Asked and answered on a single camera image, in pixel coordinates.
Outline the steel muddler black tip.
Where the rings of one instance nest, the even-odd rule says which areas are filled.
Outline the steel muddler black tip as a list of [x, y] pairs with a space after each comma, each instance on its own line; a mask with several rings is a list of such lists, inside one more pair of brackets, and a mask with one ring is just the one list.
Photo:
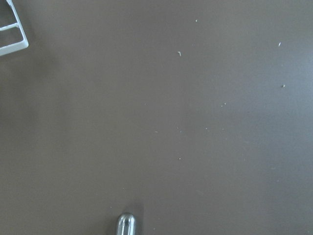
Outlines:
[[116, 225], [116, 235], [135, 235], [136, 218], [132, 213], [123, 213], [119, 216]]

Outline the white cup rack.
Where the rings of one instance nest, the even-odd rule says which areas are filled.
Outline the white cup rack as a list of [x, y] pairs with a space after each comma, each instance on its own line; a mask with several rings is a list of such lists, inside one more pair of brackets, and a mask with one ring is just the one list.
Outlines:
[[12, 0], [0, 1], [0, 55], [29, 46], [26, 34]]

